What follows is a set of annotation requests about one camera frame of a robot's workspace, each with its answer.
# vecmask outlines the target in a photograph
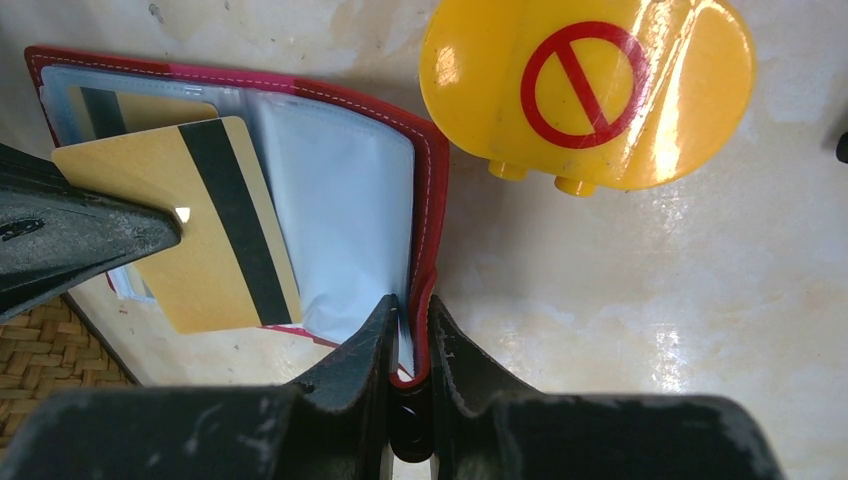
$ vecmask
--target red wallet edge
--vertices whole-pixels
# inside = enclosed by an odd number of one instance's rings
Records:
[[[43,86],[41,69],[49,65],[71,65],[295,94],[356,111],[403,133],[415,148],[415,221],[412,234],[409,312],[410,321],[413,322],[410,327],[417,374],[411,382],[402,382],[394,375],[392,383],[401,389],[413,388],[426,378],[430,371],[427,310],[436,280],[435,264],[444,224],[450,156],[450,144],[435,124],[363,93],[290,75],[166,63],[44,45],[27,47],[24,50],[24,58],[39,99]],[[47,119],[43,104],[41,108]],[[58,139],[52,126],[50,134],[58,147]],[[300,335],[287,329],[285,331]],[[312,337],[313,341],[320,340],[308,332],[307,335]]]

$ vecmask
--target wallet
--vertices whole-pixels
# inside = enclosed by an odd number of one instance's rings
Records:
[[[384,295],[396,294],[399,363],[413,377],[407,386],[424,379],[449,161],[434,124],[303,77],[48,46],[29,47],[25,57],[57,147],[216,117],[243,120],[303,318],[262,328],[336,346]],[[131,264],[108,279],[117,295],[156,303]]]

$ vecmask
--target white marble surface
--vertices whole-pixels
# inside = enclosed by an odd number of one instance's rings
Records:
[[[732,3],[759,77],[714,160],[655,190],[576,199],[549,177],[506,183],[457,154],[438,291],[472,338],[543,390],[726,395],[791,478],[844,478],[848,166],[833,147],[848,130],[848,2]],[[0,142],[51,149],[22,60],[34,43],[313,75],[423,114],[417,57],[435,4],[9,0]],[[149,384],[284,382],[327,352],[259,330],[181,337],[102,279],[74,294]]]

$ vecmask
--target wicker mat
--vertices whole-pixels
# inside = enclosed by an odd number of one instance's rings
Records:
[[[24,418],[51,392],[132,384],[60,298],[0,326],[0,372],[0,458]]]

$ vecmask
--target red circle with slash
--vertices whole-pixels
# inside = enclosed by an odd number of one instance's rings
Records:
[[[598,97],[592,91],[586,72],[571,46],[572,42],[584,38],[599,38],[612,43],[627,56],[633,69],[633,91],[630,92],[630,99],[621,115],[612,122],[604,116]],[[565,69],[577,99],[595,130],[594,133],[569,135],[553,127],[542,116],[536,99],[536,82],[542,67],[554,55]],[[530,126],[545,140],[564,148],[592,148],[609,142],[630,126],[645,102],[647,87],[648,60],[636,37],[627,30],[606,22],[575,23],[545,39],[530,56],[521,78],[521,106]]]

